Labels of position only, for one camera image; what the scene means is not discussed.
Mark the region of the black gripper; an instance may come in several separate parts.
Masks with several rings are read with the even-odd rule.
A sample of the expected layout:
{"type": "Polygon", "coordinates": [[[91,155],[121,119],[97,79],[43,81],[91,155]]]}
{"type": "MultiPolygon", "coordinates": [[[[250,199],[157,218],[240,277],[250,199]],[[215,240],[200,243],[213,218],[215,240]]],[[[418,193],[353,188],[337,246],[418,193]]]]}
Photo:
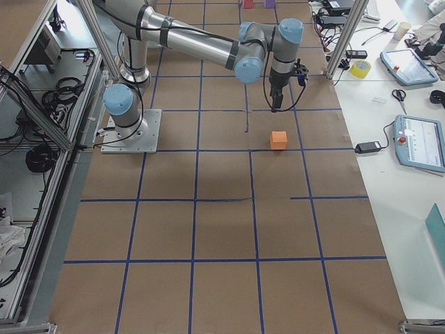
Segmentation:
{"type": "Polygon", "coordinates": [[[270,96],[272,97],[272,112],[280,112],[282,106],[282,89],[289,84],[290,73],[280,73],[277,71],[270,71],[270,96]]]}

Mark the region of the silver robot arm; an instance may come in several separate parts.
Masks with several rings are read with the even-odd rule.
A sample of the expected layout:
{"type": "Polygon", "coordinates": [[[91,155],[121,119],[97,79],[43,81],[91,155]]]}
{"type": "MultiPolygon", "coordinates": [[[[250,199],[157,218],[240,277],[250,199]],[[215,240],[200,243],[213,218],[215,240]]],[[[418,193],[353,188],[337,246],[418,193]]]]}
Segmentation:
{"type": "Polygon", "coordinates": [[[291,77],[297,77],[302,88],[307,85],[307,68],[297,57],[304,33],[299,19],[283,19],[277,25],[244,22],[234,40],[158,13],[155,1],[96,1],[95,5],[124,34],[120,80],[136,88],[125,95],[122,106],[106,106],[114,121],[134,111],[132,99],[142,96],[142,85],[150,80],[150,43],[219,64],[244,84],[268,82],[270,91],[264,97],[272,112],[284,111],[283,89],[291,77]]]}

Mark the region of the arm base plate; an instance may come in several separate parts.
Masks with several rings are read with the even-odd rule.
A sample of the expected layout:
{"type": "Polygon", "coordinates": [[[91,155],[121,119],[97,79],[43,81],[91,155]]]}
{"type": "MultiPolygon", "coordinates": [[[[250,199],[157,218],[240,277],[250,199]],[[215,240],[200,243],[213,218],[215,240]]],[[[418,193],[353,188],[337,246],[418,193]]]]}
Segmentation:
{"type": "Polygon", "coordinates": [[[142,120],[130,128],[115,126],[111,116],[108,127],[113,127],[104,135],[105,144],[101,146],[103,154],[138,154],[156,153],[161,125],[161,109],[139,109],[142,120]]]}

